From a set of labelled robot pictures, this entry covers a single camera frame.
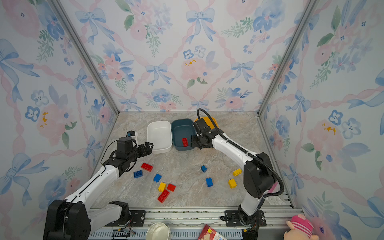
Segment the aluminium corner post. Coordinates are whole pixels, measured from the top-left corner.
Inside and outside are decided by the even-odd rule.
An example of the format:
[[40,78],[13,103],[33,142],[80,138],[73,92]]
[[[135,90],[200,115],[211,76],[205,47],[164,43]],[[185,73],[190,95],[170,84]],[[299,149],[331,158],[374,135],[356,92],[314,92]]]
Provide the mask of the aluminium corner post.
[[266,92],[265,97],[263,98],[263,102],[259,107],[258,110],[258,118],[263,115],[263,113],[266,111],[268,102],[270,98],[273,95],[273,92],[276,88],[276,86],[279,84],[280,78],[283,75],[283,72],[285,71],[286,67],[288,66],[288,63],[296,50],[296,47],[298,45],[298,41],[300,40],[301,36],[303,35],[303,32],[305,28],[307,27],[312,15],[314,14],[314,10],[318,4],[318,1],[316,0],[310,0],[308,1],[308,4],[304,8],[302,17],[300,18],[299,24],[297,25],[290,43],[287,45],[287,49],[283,54],[282,62],[280,66],[278,67],[276,74],[274,75],[268,89]]
[[66,13],[62,3],[57,0],[53,0],[53,1],[49,0],[48,4],[50,5],[53,12],[58,17],[60,23],[63,25],[64,30],[69,34],[71,40],[74,42],[74,45],[78,54],[81,56],[81,59],[83,60],[85,66],[91,73],[97,86],[100,88],[100,91],[104,95],[107,103],[112,108],[112,111],[118,116],[120,111],[118,110],[117,105],[115,104],[111,94],[109,93],[107,86],[104,84],[103,80],[101,79],[89,52],[87,51],[86,47],[82,43],[81,38],[78,32],[76,31],[76,29],[74,28],[74,25],[71,22],[68,14]]

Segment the dark teal plastic container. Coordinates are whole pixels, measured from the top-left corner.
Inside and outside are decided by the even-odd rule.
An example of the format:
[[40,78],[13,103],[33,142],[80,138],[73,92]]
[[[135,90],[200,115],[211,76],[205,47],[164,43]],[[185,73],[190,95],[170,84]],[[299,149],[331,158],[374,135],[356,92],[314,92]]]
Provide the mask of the dark teal plastic container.
[[[191,147],[191,136],[196,135],[193,123],[194,122],[191,119],[179,119],[171,123],[173,144],[177,151],[188,151],[193,149],[193,147]],[[188,139],[188,147],[183,147],[182,138]]]

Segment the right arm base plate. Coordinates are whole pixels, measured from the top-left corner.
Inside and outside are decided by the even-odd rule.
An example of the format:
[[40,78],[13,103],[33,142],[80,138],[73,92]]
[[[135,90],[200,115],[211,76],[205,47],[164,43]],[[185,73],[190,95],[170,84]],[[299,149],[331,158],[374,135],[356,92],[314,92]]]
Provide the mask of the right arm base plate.
[[242,210],[224,211],[224,216],[220,216],[220,220],[224,221],[227,227],[258,228],[267,226],[266,217],[261,210],[257,210],[251,216]]

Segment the long red lego brick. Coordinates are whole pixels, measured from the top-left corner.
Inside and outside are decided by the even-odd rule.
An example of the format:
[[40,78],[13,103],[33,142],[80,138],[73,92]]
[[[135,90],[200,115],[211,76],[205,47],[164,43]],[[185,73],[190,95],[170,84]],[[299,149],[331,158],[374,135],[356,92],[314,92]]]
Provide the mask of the long red lego brick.
[[161,193],[161,195],[158,197],[158,201],[160,203],[164,203],[165,200],[168,198],[168,196],[170,195],[170,192],[168,190],[163,190],[163,192]]

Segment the dark blue lego brick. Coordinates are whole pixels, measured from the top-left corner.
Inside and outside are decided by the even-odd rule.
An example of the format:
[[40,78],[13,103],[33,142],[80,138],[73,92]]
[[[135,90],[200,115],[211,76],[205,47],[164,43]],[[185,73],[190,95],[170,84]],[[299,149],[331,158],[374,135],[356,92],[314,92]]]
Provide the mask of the dark blue lego brick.
[[135,179],[140,178],[142,176],[143,176],[143,171],[142,170],[134,172],[134,178]]

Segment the aluminium corner post left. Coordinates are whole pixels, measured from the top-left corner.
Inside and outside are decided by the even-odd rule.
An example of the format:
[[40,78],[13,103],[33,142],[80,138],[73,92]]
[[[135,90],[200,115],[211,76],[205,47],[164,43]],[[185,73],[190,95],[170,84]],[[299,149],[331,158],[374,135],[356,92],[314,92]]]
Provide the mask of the aluminium corner post left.
[[78,54],[81,56],[81,59],[83,60],[85,66],[91,73],[97,86],[100,88],[100,91],[104,95],[107,103],[112,108],[112,111],[118,116],[120,111],[118,110],[117,105],[115,104],[111,94],[109,93],[107,86],[104,84],[103,80],[101,79],[89,52],[87,51],[86,47],[82,43],[81,38],[78,32],[76,31],[76,29],[74,28],[74,25],[71,22],[68,14],[66,13],[62,3],[57,0],[53,0],[53,1],[49,0],[48,4],[50,5],[53,12],[58,17],[60,23],[63,25],[64,30],[69,34],[71,40],[74,42],[74,45]]

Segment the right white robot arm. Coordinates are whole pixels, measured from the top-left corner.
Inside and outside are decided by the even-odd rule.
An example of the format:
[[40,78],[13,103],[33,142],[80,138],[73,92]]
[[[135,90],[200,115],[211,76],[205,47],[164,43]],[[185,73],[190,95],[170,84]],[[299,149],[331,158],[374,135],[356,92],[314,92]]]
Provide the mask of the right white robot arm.
[[203,149],[212,148],[225,154],[240,166],[243,172],[243,185],[247,193],[239,206],[240,219],[244,224],[256,218],[269,190],[277,182],[269,156],[265,153],[250,152],[243,146],[234,142],[226,134],[207,134],[191,136],[192,147]]

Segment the blue lego brick centre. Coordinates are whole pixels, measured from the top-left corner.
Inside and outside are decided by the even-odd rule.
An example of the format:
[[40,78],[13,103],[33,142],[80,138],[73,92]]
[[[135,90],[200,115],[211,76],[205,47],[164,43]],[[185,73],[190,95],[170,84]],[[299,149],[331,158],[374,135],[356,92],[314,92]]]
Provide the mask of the blue lego brick centre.
[[213,186],[212,178],[206,178],[206,185],[208,188]]

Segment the aluminium front rail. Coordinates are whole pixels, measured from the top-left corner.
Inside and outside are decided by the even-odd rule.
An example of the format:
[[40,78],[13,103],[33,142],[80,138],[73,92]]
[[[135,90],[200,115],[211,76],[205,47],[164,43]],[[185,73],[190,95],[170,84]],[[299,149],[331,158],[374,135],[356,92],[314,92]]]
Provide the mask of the aluminium front rail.
[[[206,224],[215,229],[225,228],[226,223],[220,217],[225,215],[225,211],[237,211],[238,207],[130,207],[130,211],[140,210],[145,211],[145,216],[139,218],[143,224],[141,226],[127,227],[127,230],[147,228],[154,223],[164,223],[174,229],[201,229]],[[267,205],[262,207],[262,211],[264,212],[266,225],[260,227],[261,230],[285,230],[287,220],[290,220],[294,215],[304,213],[302,209],[293,208],[289,205]]]

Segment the light blue lego brick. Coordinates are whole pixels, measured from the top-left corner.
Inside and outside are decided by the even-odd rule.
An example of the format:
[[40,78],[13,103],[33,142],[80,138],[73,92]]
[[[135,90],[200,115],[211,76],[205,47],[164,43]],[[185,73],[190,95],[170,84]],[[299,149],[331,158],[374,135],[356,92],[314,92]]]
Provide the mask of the light blue lego brick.
[[162,176],[160,174],[156,174],[154,177],[154,182],[159,183],[161,178],[162,178]]

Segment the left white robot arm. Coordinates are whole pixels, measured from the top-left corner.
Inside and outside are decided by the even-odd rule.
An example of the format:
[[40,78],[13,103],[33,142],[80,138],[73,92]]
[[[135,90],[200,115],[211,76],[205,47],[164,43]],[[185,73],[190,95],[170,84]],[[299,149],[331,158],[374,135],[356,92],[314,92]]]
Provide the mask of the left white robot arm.
[[149,142],[137,145],[131,137],[119,140],[117,150],[90,180],[66,199],[55,200],[49,205],[43,238],[86,240],[110,223],[128,225],[133,219],[128,203],[112,201],[93,212],[90,208],[102,192],[133,168],[139,158],[151,155],[153,147]]

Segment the small red lego brick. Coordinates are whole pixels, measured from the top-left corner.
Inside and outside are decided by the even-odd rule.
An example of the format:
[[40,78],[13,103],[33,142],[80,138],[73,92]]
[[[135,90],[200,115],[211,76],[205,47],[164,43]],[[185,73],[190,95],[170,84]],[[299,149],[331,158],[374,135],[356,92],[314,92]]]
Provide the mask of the small red lego brick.
[[170,192],[174,192],[176,189],[176,186],[173,185],[173,184],[168,184],[167,186],[167,190],[170,191]]

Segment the red snack packet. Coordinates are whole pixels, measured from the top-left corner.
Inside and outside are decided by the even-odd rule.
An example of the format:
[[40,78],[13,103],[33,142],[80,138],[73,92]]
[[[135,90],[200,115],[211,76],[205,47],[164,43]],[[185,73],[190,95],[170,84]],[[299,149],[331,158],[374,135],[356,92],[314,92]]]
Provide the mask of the red snack packet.
[[206,224],[200,233],[198,240],[227,240],[223,235]]

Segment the yellow lego brick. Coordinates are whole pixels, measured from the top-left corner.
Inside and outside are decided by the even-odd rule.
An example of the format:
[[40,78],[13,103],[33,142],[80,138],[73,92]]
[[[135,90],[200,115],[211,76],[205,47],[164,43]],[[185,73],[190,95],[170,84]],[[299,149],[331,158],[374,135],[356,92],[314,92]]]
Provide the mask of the yellow lego brick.
[[230,179],[230,180],[228,181],[228,183],[229,183],[229,187],[230,187],[230,189],[234,189],[234,188],[237,187],[237,183],[236,183],[236,181],[235,181],[234,179]]
[[239,176],[241,173],[242,173],[242,169],[237,169],[237,170],[233,171],[233,176],[234,176],[234,177],[237,177],[237,176]]
[[166,183],[160,183],[158,190],[159,192],[163,192],[166,189],[167,184]]

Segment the pink block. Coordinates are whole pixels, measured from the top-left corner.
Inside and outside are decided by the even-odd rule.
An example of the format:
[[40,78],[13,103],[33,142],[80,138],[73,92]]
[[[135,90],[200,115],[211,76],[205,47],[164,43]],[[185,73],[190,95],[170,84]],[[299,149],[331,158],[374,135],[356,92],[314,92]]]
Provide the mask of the pink block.
[[279,183],[276,182],[274,183],[274,185],[269,189],[268,193],[274,193],[276,191],[279,191],[280,187],[279,187]]

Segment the white plastic container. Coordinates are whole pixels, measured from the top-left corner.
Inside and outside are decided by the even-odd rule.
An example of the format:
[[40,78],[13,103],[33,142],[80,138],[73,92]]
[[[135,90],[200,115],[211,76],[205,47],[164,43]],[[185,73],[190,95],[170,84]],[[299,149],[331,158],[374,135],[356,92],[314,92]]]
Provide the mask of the white plastic container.
[[173,146],[171,123],[168,121],[150,123],[147,127],[147,141],[154,145],[153,154],[169,152]]

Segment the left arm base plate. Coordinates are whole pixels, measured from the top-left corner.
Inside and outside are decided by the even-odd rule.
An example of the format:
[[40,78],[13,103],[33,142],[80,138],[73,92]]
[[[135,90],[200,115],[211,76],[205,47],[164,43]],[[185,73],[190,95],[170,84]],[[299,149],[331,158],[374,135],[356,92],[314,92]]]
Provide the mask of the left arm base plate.
[[143,227],[146,218],[144,210],[130,210],[129,216],[124,220],[117,220],[106,225],[106,227]]

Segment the yellow plastic container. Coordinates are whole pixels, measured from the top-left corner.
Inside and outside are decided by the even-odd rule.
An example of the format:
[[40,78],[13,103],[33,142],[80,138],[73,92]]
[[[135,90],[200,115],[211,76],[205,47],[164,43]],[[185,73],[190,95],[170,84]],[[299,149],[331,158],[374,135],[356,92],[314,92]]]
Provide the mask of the yellow plastic container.
[[214,127],[214,124],[218,124],[216,119],[213,118],[213,121],[210,120],[210,118],[208,117],[202,117],[202,119],[204,119],[206,121],[206,123],[208,124],[209,127],[211,127],[211,130],[213,130],[215,127]]

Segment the aluminium corner post right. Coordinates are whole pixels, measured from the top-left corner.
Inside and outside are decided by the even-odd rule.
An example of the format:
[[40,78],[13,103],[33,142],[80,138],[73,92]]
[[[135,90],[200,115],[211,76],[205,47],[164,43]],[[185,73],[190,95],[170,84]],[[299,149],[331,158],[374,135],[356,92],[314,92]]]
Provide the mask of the aluminium corner post right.
[[280,66],[278,67],[276,74],[274,75],[268,89],[266,92],[265,97],[263,98],[263,102],[259,107],[258,110],[258,118],[263,115],[263,113],[266,111],[268,102],[270,98],[273,95],[273,92],[276,88],[276,86],[279,84],[280,78],[283,75],[283,72],[285,71],[286,67],[288,66],[288,63],[296,50],[296,47],[298,45],[298,41],[300,40],[301,36],[303,35],[303,32],[305,28],[307,27],[312,15],[314,14],[314,10],[318,4],[318,1],[316,0],[310,0],[308,1],[308,4],[304,8],[302,17],[300,18],[299,24],[297,25],[290,43],[287,45],[287,49],[283,54],[282,62]]

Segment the pink plush toy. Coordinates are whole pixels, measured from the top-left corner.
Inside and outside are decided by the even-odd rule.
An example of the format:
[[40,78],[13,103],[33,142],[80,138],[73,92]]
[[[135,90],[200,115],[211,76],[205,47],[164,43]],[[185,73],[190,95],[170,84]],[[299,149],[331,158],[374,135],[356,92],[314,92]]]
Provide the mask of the pink plush toy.
[[319,236],[313,233],[314,226],[302,214],[295,215],[290,221],[286,221],[290,229],[284,233],[284,240],[319,240]]

